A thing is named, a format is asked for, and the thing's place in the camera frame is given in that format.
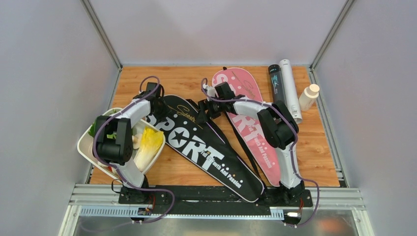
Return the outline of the black racket cover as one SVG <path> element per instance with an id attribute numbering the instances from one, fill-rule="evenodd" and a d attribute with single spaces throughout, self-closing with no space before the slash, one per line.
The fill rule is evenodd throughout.
<path id="1" fill-rule="evenodd" d="M 165 143 L 243 200 L 258 201 L 265 190 L 263 182 L 220 128 L 213 122 L 198 124 L 198 110 L 191 101 L 171 94 L 163 99 L 170 114 L 163 122 L 157 122 L 154 115 L 147 116 L 146 121 L 163 132 Z"/>

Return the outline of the pink racket cover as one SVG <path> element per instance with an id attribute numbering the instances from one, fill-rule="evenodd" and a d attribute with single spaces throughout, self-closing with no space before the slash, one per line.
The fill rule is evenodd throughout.
<path id="1" fill-rule="evenodd" d="M 228 83 L 235 95 L 263 100 L 254 77 L 243 68 L 224 67 L 213 76 L 211 84 L 214 87 L 222 82 Z M 255 172 L 259 174 L 262 171 L 270 185 L 278 187 L 281 180 L 278 156 L 266 141 L 259 121 L 249 116 L 232 113 L 226 115 Z"/>

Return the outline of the black shuttlecock tube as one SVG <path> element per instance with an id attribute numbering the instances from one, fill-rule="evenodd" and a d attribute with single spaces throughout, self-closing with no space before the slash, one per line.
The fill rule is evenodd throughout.
<path id="1" fill-rule="evenodd" d="M 273 100 L 282 101 L 286 105 L 286 95 L 281 75 L 281 68 L 278 64 L 272 64 L 268 67 L 268 74 L 271 80 Z"/>

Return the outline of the white shuttlecock tube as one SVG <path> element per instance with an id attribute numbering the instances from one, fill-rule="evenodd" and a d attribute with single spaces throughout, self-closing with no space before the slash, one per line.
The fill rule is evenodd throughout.
<path id="1" fill-rule="evenodd" d="M 288 59 L 283 59 L 278 65 L 281 69 L 287 108 L 295 122 L 300 124 L 302 123 L 302 114 L 290 61 Z"/>

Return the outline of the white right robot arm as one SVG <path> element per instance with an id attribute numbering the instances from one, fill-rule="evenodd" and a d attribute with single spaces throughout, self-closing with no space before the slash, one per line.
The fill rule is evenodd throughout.
<path id="1" fill-rule="evenodd" d="M 198 102 L 197 123 L 206 123 L 222 113 L 248 116 L 260 123 L 266 141 L 280 155 L 280 183 L 283 186 L 281 201 L 292 206 L 300 200 L 305 190 L 304 180 L 298 174 L 294 146 L 298 141 L 298 125 L 282 101 L 261 102 L 245 95 L 236 95 L 227 82 L 214 87 L 207 85 L 207 79 L 201 80 L 201 91 L 206 96 Z"/>

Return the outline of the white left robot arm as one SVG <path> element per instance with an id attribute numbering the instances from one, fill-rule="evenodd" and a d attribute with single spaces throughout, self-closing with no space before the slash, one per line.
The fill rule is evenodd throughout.
<path id="1" fill-rule="evenodd" d="M 131 188 L 131 197 L 139 204 L 150 198 L 145 174 L 138 170 L 132 154 L 133 126 L 149 115 L 158 121 L 166 121 L 171 114 L 163 99 L 160 83 L 148 82 L 146 90 L 136 95 L 122 110 L 111 116 L 98 116 L 92 142 L 93 156 L 102 164 L 116 170 L 123 185 Z"/>

